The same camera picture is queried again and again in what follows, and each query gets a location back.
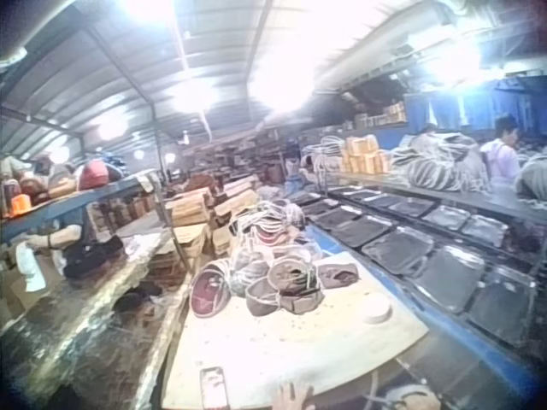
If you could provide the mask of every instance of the metal tray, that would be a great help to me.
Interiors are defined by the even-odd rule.
[[[485,271],[478,255],[444,246],[430,258],[414,281],[418,290],[439,306],[461,313],[477,289]]]
[[[296,203],[298,206],[307,205],[309,203],[317,202],[321,199],[321,195],[314,192],[298,192],[288,197],[291,202]]]
[[[323,199],[322,201],[318,201],[303,207],[302,211],[304,212],[304,215],[311,217],[324,214],[325,212],[337,207],[338,204],[339,202],[333,199]]]
[[[399,214],[413,216],[418,218],[427,212],[435,204],[434,201],[420,198],[406,198],[405,201],[400,201],[395,205],[391,205],[389,209]]]
[[[423,256],[432,251],[432,237],[407,226],[399,226],[395,231],[376,239],[361,248],[388,272],[407,275],[410,268]]]
[[[375,208],[387,208],[392,205],[395,205],[396,203],[400,201],[404,201],[406,198],[404,196],[400,195],[394,195],[394,194],[380,194],[377,196],[372,196],[367,199],[363,199],[363,202],[365,202],[367,205]]]
[[[331,188],[328,190],[328,192],[334,195],[344,195],[346,193],[355,192],[361,189],[362,189],[362,186],[359,186],[359,185],[344,185],[344,186],[337,186],[337,187]]]
[[[457,231],[465,224],[470,216],[471,214],[468,211],[441,205],[424,216],[423,220],[450,229],[451,231]]]
[[[347,198],[352,201],[361,201],[380,194],[381,192],[379,190],[357,190],[355,192],[345,192],[344,196],[347,196]]]
[[[506,266],[496,266],[479,288],[468,319],[512,346],[522,346],[532,317],[536,283]]]
[[[332,231],[333,236],[351,248],[368,243],[393,227],[393,222],[377,216],[365,215],[358,220],[344,222]]]
[[[362,212],[359,209],[343,205],[342,207],[333,209],[326,214],[312,217],[312,220],[320,228],[323,228],[326,231],[330,231],[337,226],[343,224],[344,222],[359,218],[361,215]]]
[[[507,230],[508,226],[499,220],[486,218],[482,215],[473,215],[463,227],[462,232],[499,248],[502,246],[503,237]]]

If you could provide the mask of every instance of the leather piece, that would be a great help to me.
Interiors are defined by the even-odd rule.
[[[279,309],[278,291],[267,278],[260,278],[245,291],[247,308],[253,316],[266,316]]]
[[[279,258],[268,271],[269,283],[282,292],[305,290],[314,276],[315,267],[296,256]]]
[[[317,275],[324,289],[343,288],[359,280],[359,271],[353,263],[321,265]]]
[[[305,314],[316,310],[325,297],[319,289],[305,295],[281,295],[280,306],[293,314]]]

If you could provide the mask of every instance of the pipe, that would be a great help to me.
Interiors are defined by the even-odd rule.
[[[55,16],[74,0],[13,1],[0,12],[0,61],[15,58]]]

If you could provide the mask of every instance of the stack of boxes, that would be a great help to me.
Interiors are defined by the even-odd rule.
[[[390,171],[389,159],[374,135],[350,137],[342,152],[342,172],[375,175]]]
[[[358,114],[355,117],[357,129],[387,126],[389,124],[396,124],[400,122],[407,122],[407,115],[404,110],[403,102],[398,102],[397,104],[384,108],[384,113],[382,115],[369,116],[368,114]]]

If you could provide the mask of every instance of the workbench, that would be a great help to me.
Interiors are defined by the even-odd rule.
[[[324,290],[313,312],[278,311],[255,318],[245,300],[233,297],[209,319],[190,313],[168,376],[163,409],[201,409],[200,371],[219,366],[232,408],[271,406],[284,382],[312,385],[321,394],[384,365],[426,335],[426,327],[348,253],[317,264],[354,263],[360,280]],[[385,322],[365,323],[362,298],[379,292],[391,302]]]

